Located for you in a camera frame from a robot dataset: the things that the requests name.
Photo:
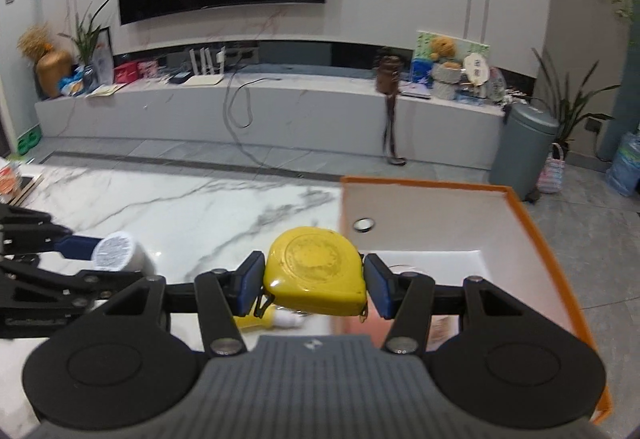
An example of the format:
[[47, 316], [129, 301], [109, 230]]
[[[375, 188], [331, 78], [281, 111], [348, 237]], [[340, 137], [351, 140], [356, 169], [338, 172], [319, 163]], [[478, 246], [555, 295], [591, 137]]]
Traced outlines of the small white cream jar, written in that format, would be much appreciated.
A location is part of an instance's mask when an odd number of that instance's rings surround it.
[[96, 270], [155, 273], [154, 263], [142, 244], [124, 231], [111, 233], [96, 244], [91, 261]]

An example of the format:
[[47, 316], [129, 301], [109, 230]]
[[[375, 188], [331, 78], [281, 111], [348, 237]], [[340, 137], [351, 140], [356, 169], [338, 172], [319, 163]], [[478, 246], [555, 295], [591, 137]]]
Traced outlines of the yellow bulb-shaped bottle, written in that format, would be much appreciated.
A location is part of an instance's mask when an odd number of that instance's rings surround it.
[[307, 318], [306, 313], [279, 306], [269, 306], [261, 317], [250, 313], [245, 317], [235, 317], [239, 329], [300, 329]]

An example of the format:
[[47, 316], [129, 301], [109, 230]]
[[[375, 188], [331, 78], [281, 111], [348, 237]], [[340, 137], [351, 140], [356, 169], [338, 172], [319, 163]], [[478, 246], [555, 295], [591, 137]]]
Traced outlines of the yellow tape measure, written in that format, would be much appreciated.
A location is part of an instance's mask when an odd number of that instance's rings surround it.
[[362, 259], [346, 237], [298, 227], [271, 244], [262, 276], [269, 303], [295, 311], [358, 317], [367, 308]]

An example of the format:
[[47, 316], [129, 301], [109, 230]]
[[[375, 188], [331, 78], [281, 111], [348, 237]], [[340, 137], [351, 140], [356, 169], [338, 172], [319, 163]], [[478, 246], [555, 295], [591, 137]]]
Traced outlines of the pink pump lotion bottle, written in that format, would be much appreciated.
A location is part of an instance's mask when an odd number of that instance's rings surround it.
[[367, 318], [347, 317], [342, 319], [344, 334], [367, 335], [375, 348], [384, 346], [386, 336], [393, 325], [392, 320], [381, 318], [376, 312], [369, 313]]

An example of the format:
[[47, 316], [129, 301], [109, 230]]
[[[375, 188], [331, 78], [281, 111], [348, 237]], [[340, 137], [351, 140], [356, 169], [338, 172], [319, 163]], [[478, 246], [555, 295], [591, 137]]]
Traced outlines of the clear acrylic cube box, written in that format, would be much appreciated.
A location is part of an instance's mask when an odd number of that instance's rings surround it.
[[427, 336], [427, 351], [435, 351], [459, 332], [458, 318], [453, 315], [434, 315]]

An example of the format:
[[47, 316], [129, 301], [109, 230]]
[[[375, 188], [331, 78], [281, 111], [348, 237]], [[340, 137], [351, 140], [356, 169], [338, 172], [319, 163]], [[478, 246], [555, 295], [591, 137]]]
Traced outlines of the orange storage box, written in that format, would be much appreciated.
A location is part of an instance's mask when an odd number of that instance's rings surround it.
[[341, 231], [393, 270], [505, 289], [593, 347], [577, 298], [547, 241], [508, 187], [344, 177]]

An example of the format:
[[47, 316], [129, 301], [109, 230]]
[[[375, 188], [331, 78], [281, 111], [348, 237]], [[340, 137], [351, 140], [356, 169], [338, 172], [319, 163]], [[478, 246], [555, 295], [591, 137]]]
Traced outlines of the red gift box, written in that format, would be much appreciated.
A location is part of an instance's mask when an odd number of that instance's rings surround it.
[[120, 66], [116, 66], [116, 68], [114, 69], [115, 84], [131, 84], [137, 81], [139, 77], [140, 74], [137, 61], [129, 61], [123, 63]]

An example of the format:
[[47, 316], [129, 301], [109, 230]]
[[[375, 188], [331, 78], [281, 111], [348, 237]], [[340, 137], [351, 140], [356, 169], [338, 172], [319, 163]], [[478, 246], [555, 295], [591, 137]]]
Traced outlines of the pastel woven basket bag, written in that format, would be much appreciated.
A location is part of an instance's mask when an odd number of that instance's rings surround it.
[[565, 153], [562, 147], [553, 142], [544, 168], [537, 180], [537, 189], [544, 194], [556, 194], [563, 188]]

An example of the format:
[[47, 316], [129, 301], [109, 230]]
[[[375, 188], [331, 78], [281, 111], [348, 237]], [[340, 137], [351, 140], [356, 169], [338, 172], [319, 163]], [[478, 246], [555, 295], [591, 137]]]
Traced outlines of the grey-green pedal trash bin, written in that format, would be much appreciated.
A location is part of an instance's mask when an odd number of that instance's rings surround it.
[[488, 180], [510, 187], [520, 200], [536, 189], [559, 122], [547, 111], [529, 103], [513, 103], [500, 137]]

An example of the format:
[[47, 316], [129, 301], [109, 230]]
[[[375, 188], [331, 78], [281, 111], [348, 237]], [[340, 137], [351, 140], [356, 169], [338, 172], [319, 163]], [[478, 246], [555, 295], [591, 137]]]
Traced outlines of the golden vase dried flowers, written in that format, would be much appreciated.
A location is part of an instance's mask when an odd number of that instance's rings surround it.
[[67, 50], [55, 46], [48, 26], [30, 26], [18, 39], [17, 49], [32, 62], [37, 83], [46, 97], [58, 98], [60, 81], [72, 73], [73, 57]]

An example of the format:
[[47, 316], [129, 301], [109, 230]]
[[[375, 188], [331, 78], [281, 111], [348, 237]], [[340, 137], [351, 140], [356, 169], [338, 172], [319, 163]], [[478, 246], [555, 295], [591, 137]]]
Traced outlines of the white wifi router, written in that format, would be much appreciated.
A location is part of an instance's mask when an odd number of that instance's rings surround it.
[[192, 75], [184, 83], [188, 87], [216, 86], [224, 80], [224, 68], [226, 67], [226, 48], [217, 51], [210, 48], [189, 50], [192, 66]]

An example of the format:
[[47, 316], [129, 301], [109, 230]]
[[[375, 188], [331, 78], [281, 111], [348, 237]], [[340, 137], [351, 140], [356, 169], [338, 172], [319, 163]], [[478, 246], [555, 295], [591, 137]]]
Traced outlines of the white round paper fan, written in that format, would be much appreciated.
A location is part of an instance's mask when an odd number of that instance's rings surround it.
[[483, 86], [490, 76], [486, 58], [479, 52], [471, 52], [463, 59], [464, 73], [474, 87]]

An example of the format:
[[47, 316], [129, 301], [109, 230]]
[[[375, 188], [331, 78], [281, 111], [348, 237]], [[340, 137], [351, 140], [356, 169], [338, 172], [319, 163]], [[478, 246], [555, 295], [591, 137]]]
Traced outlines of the blue water jug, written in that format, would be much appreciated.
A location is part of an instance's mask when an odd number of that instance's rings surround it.
[[621, 196], [632, 196], [640, 178], [639, 135], [626, 133], [618, 147], [605, 182]]

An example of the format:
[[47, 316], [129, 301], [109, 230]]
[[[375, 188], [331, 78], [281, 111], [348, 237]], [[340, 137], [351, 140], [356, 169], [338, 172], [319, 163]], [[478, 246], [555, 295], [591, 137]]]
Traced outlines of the brown teddy bear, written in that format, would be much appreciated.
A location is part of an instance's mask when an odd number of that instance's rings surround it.
[[461, 68], [461, 64], [457, 60], [456, 42], [448, 36], [437, 35], [431, 39], [430, 58], [434, 63], [448, 69]]

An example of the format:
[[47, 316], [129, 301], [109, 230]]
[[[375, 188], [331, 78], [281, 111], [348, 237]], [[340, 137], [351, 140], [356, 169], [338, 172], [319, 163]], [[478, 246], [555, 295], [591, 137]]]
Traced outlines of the green illustrated picture board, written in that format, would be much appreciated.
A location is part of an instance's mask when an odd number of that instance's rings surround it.
[[480, 54], [488, 60], [490, 46], [419, 30], [416, 32], [416, 46], [411, 58], [410, 81], [431, 88], [434, 81], [432, 71], [436, 64], [447, 66], [448, 69], [462, 69], [464, 59], [471, 54]]

